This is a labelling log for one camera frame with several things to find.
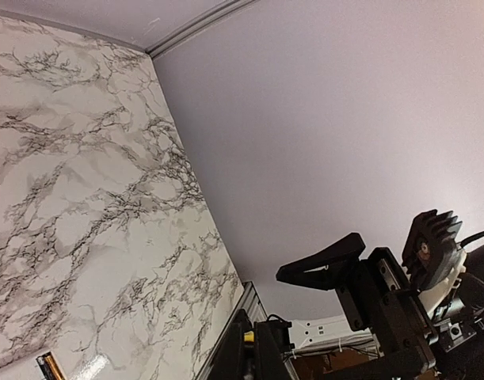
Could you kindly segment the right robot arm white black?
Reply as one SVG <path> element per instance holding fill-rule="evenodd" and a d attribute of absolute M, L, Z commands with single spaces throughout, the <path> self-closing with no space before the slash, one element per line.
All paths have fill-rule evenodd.
<path fill-rule="evenodd" d="M 484 245 L 467 251 L 474 238 L 459 240 L 459 229 L 448 215 L 420 215 L 400 259 L 387 247 L 365 256 L 362 237 L 351 233 L 279 268 L 279 282 L 335 291 L 350 329 L 375 338 L 378 359 L 329 378 L 414 379 L 430 369 L 447 376 L 484 353 Z"/>

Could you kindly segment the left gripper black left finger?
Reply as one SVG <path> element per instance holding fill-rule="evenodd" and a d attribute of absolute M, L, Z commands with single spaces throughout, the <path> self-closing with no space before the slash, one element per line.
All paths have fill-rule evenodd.
<path fill-rule="evenodd" d="M 245 362 L 244 336 L 250 330 L 250 319 L 244 309 L 236 312 L 212 362 L 212 379 L 243 379 Z"/>

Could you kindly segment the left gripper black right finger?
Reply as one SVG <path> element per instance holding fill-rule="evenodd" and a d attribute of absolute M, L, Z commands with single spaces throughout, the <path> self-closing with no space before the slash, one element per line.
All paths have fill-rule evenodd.
<path fill-rule="evenodd" d="M 285 379 L 285 365 L 272 331 L 266 323 L 254 326 L 254 366 L 255 379 Z"/>

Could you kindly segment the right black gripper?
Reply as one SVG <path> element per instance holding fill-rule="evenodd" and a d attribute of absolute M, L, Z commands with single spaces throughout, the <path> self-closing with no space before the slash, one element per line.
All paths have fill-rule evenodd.
<path fill-rule="evenodd" d="M 369 329 L 382 350 L 378 359 L 330 372 L 324 379 L 414 379 L 436 365 L 430 344 L 437 332 L 391 251 L 376 248 L 361 260 L 365 248 L 360 234 L 352 232 L 281 266 L 276 280 L 335 289 L 351 329 Z"/>

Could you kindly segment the yellow handled screwdriver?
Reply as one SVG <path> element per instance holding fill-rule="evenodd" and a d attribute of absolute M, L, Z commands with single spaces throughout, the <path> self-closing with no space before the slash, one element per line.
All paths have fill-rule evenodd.
<path fill-rule="evenodd" d="M 254 332 L 244 334 L 243 379 L 254 380 Z"/>

